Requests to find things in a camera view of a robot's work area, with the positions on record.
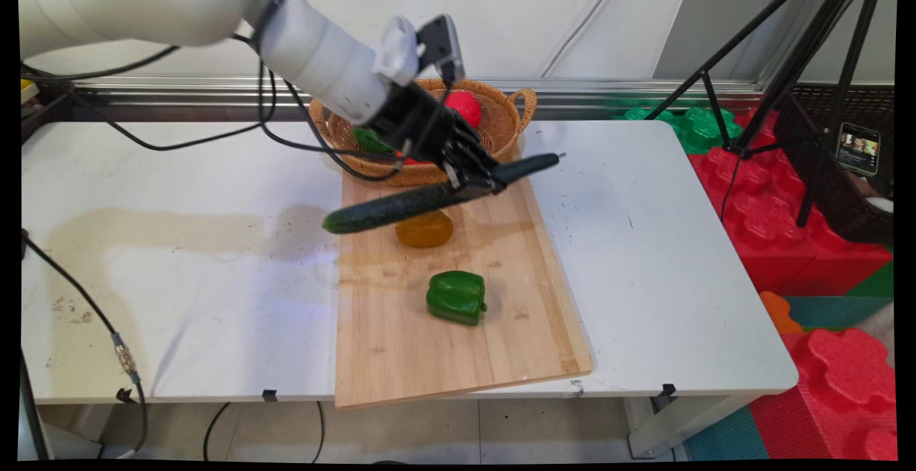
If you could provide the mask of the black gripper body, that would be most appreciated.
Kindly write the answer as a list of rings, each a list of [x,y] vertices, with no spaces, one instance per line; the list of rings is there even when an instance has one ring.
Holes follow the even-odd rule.
[[[458,125],[457,113],[417,83],[389,87],[381,109],[364,123],[392,149],[410,142],[411,159],[435,165],[445,161],[445,145]]]

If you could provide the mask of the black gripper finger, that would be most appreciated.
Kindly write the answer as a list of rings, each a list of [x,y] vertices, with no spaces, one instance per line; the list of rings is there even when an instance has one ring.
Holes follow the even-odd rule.
[[[478,199],[494,192],[494,158],[479,144],[445,144],[439,166],[458,199]]]
[[[507,187],[506,181],[493,177],[493,170],[499,166],[500,162],[488,154],[468,125],[454,125],[452,187]]]

